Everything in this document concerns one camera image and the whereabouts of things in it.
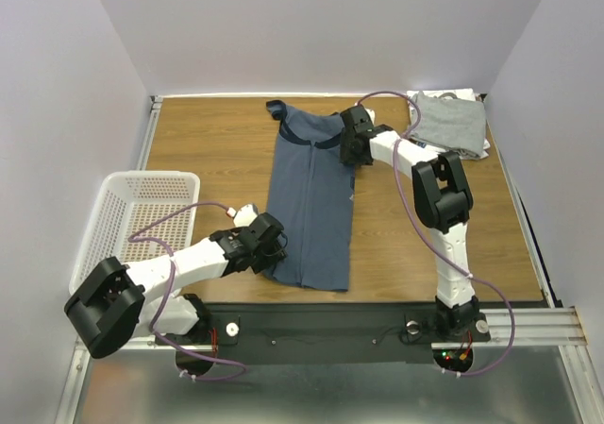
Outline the blue tank top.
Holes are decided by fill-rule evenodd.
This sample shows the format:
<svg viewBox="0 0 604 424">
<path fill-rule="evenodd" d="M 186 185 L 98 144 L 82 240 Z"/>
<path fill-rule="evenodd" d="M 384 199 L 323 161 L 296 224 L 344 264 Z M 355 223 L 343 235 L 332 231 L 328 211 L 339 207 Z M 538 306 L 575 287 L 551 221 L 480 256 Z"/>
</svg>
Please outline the blue tank top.
<svg viewBox="0 0 604 424">
<path fill-rule="evenodd" d="M 339 114 L 316 115 L 281 100 L 266 103 L 278 122 L 266 211 L 284 227 L 286 258 L 264 276 L 330 292 L 349 288 L 355 168 L 340 163 Z"/>
</svg>

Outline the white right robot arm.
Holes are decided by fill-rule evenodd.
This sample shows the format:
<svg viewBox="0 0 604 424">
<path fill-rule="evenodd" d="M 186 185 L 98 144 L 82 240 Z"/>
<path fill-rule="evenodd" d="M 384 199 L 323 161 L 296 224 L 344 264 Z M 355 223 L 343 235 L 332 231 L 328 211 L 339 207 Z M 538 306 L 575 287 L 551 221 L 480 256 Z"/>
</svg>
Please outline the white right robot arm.
<svg viewBox="0 0 604 424">
<path fill-rule="evenodd" d="M 424 242 L 436 256 L 437 291 L 434 328 L 445 339 L 475 331 L 483 319 L 469 273 L 466 235 L 474 201 L 461 159 L 454 152 L 436 153 L 401 138 L 391 127 L 373 123 L 373 114 L 358 105 L 341 113 L 340 159 L 344 164 L 384 162 L 411 179 L 411 222 L 429 230 Z"/>
</svg>

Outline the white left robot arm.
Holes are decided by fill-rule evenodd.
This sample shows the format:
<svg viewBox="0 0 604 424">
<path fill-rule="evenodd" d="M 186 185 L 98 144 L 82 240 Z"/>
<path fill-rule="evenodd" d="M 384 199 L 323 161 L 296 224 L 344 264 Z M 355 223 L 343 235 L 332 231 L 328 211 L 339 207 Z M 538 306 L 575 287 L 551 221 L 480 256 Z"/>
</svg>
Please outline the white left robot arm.
<svg viewBox="0 0 604 424">
<path fill-rule="evenodd" d="M 175 289 L 284 260 L 282 224 L 270 213 L 249 225 L 218 230 L 195 245 L 129 264 L 100 261 L 73 289 L 64 312 L 94 359 L 110 356 L 143 332 L 143 310 Z"/>
</svg>

